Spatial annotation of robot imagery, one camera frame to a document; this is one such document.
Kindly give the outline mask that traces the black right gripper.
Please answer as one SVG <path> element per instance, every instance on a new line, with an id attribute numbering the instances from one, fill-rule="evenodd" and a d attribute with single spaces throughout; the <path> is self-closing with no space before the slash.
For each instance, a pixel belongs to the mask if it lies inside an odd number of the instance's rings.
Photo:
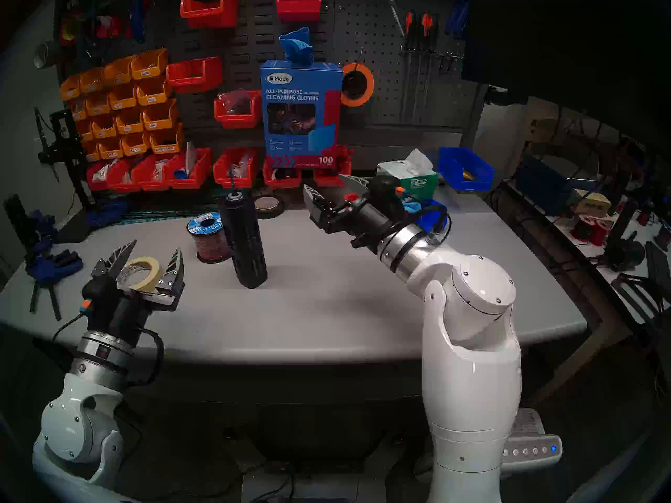
<path id="1" fill-rule="evenodd" d="M 339 175 L 347 189 L 368 189 L 369 178 Z M 370 199 L 346 201 L 336 205 L 308 184 L 303 184 L 303 202 L 309 218 L 324 233 L 347 233 L 353 237 L 353 248 L 368 248 L 378 252 L 379 245 L 388 235 L 387 231 L 403 219 L 400 202 L 381 203 Z"/>

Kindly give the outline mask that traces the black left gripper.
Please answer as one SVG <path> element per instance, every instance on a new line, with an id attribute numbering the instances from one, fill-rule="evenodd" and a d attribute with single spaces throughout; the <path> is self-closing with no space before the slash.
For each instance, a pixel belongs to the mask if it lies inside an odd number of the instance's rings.
<path id="1" fill-rule="evenodd" d="M 135 239 L 117 248 L 107 259 L 99 259 L 92 271 L 92 278 L 104 276 L 116 280 L 136 243 Z M 153 312 L 172 312 L 177 309 L 183 285 L 183 255 L 181 249 L 176 248 L 163 277 L 156 283 L 158 294 L 131 294 L 115 290 L 92 297 L 89 332 L 107 335 L 128 346 L 136 346 L 140 329 Z"/>

